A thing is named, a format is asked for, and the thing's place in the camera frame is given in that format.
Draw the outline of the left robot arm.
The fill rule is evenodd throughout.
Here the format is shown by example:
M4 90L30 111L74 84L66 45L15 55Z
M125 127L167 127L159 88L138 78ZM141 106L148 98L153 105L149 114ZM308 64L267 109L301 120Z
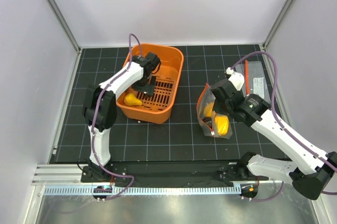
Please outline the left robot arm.
M116 120L116 101L129 88L154 95L156 77L153 76L161 66L159 57L149 52L145 57L130 56L127 64L110 79L87 87L83 116L90 132L91 154L88 173L100 182L111 177L108 165L110 130Z

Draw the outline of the orange plastic basket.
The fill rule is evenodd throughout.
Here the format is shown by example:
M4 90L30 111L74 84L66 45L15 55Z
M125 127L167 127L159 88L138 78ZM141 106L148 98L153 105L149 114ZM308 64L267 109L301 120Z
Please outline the orange plastic basket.
M118 98L116 105L130 119L162 124L171 115L183 69L184 55L179 49L171 46L142 43L132 47L133 55L147 56L149 52L156 54L161 61L161 66L154 71L155 74L149 81L149 84L154 86L154 94L150 96L129 87ZM124 97L130 93L141 100L142 105L126 105Z

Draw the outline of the orange toy fruit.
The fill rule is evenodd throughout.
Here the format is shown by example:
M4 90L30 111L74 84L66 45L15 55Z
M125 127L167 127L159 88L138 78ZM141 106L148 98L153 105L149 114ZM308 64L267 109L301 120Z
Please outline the orange toy fruit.
M216 115L214 117L214 125L218 135L225 136L229 131L229 119L226 115Z

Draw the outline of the dark toy mangosteen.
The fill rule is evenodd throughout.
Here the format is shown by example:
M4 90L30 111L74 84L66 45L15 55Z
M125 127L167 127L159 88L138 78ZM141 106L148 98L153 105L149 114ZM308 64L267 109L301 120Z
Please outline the dark toy mangosteen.
M203 122L207 124L207 126L212 127L212 118L211 117L205 117L203 119Z

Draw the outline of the yellow toy squash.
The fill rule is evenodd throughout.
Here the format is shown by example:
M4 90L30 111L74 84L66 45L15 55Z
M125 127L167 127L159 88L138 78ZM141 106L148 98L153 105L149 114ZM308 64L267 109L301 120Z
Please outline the yellow toy squash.
M127 106L142 106L143 102L138 99L133 93L128 93L124 97L124 103Z

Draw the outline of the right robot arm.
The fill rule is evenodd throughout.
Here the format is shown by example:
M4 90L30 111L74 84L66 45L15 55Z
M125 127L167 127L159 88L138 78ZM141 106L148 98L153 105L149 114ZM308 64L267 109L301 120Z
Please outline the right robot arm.
M244 96L242 84L221 80L211 87L216 111L227 112L234 120L245 124L268 138L282 150L289 161L281 161L247 152L236 164L244 180L252 177L277 179L302 196L316 200L336 173L336 152L325 152L284 123L272 107L260 96Z

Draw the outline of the clear zip bag orange zipper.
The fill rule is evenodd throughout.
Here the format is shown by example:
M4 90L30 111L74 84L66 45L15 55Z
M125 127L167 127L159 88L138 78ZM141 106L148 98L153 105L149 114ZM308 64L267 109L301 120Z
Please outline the clear zip bag orange zipper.
M215 125L214 125L214 117L216 115L220 115L222 116L221 114L217 114L215 113L214 111L212 111L212 127L209 127L207 126L207 124L205 124L203 122L203 109L204 107L208 104L208 103L211 103L213 102L214 103L215 101L215 97L214 95L212 94L211 92L211 87L208 83L206 83L202 93L200 94L199 98L198 98L198 101L197 101L197 104L196 104L196 115L197 115L197 120L198 120L198 123L203 131L203 134L206 136L206 137L213 137L213 138L222 138L222 139L229 139L233 132L232 132L232 129L231 129L231 125L229 125L229 131L228 133L225 135L225 136L220 136L217 134L216 132L216 129L215 129Z

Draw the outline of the yellow toy pepper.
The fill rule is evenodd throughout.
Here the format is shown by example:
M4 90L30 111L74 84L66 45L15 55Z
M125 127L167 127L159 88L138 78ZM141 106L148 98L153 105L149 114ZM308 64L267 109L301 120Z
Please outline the yellow toy pepper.
M212 116L213 106L214 106L214 103L211 102L211 103L208 103L204 107L204 109L203 109L203 117L204 118L210 118Z

